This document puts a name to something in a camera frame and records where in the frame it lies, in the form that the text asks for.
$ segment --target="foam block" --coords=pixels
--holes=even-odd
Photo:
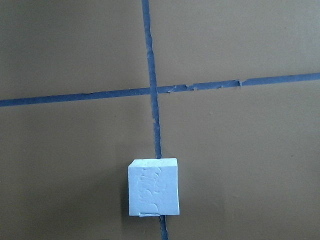
[[[176,158],[135,159],[128,167],[129,215],[179,215]]]

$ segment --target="tape strip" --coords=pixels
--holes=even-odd
[[[288,76],[250,78],[244,82],[240,82],[239,80],[228,80],[228,81],[218,81],[218,82],[195,83],[192,85],[180,84],[180,85],[172,85],[172,86],[158,86],[157,92],[158,94],[166,94],[166,93],[176,93],[176,92],[195,91],[195,90],[212,90],[212,89],[220,89],[220,88],[234,88],[234,87],[240,87],[240,86],[244,87],[244,86],[254,86],[254,85],[294,83],[294,82],[316,81],[316,80],[320,80],[320,72],[309,73],[309,74],[299,74],[299,75],[288,75]],[[80,101],[80,100],[91,100],[91,99],[108,99],[108,98],[149,95],[149,94],[150,94],[150,87],[114,90],[114,91],[100,91],[100,92],[93,92],[93,93],[36,96],[36,97],[0,100],[0,107],[58,103],[58,102],[69,102],[69,101]]]
[[[150,9],[149,9],[148,0],[142,0],[142,12],[143,12],[145,44],[146,44],[146,50],[147,50],[146,54],[147,54],[147,60],[148,60],[149,80],[150,80],[154,149],[155,149],[156,158],[161,159],[162,152],[161,152],[161,133],[160,133],[160,118],[159,118],[159,106],[158,106],[158,89],[157,89],[157,79],[156,79],[156,70],[155,70],[155,56],[154,56],[154,51],[152,49],[151,20],[150,20]],[[160,215],[160,228],[161,228],[161,239],[168,240],[168,230],[167,230],[165,215]]]

